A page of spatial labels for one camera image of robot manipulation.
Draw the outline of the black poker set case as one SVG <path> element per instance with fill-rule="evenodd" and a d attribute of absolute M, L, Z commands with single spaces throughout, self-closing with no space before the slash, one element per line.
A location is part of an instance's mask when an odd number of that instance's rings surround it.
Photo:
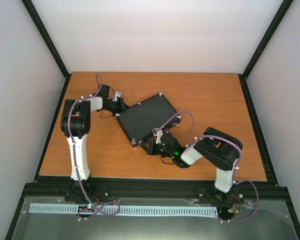
<path fill-rule="evenodd" d="M 181 116 L 163 95 L 158 93 L 115 115 L 133 148 L 154 138 L 153 129 L 167 131 L 181 122 Z"/>

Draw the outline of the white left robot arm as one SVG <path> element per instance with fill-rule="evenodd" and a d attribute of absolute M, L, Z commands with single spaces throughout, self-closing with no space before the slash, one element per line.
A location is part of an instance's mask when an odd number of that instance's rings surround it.
<path fill-rule="evenodd" d="M 122 93 L 106 84 L 99 84 L 97 92 L 79 99 L 66 99 L 63 106 L 60 128 L 69 145 L 71 175 L 68 198 L 89 201 L 94 187 L 88 166 L 87 138 L 91 129 L 91 113 L 108 111 L 117 116 L 129 106 Z"/>

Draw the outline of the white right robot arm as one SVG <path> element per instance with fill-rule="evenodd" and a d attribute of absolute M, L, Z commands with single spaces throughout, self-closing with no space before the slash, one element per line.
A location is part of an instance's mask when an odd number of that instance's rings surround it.
<path fill-rule="evenodd" d="M 209 191 L 217 201 L 224 202 L 235 183 L 235 172 L 242 158 L 243 144 L 236 138 L 208 127 L 202 136 L 188 146 L 182 146 L 172 133 L 158 130 L 154 139 L 140 145 L 150 156 L 170 158 L 181 169 L 206 159 L 216 167 L 214 189 Z"/>

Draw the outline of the black aluminium frame rail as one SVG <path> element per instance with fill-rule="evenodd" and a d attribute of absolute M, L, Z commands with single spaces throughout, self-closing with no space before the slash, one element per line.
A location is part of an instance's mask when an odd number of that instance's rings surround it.
<path fill-rule="evenodd" d="M 235 203 L 260 200 L 284 200 L 291 204 L 288 189 L 274 182 L 243 182 L 232 187 L 229 193 L 218 193 L 213 181 L 153 180 L 93 177 L 87 195 L 102 203 L 123 198 L 132 199 L 185 199 L 200 204 L 230 206 Z M 87 199 L 77 183 L 66 177 L 40 176 L 25 184 L 22 197 L 63 197 L 67 201 L 86 203 Z"/>

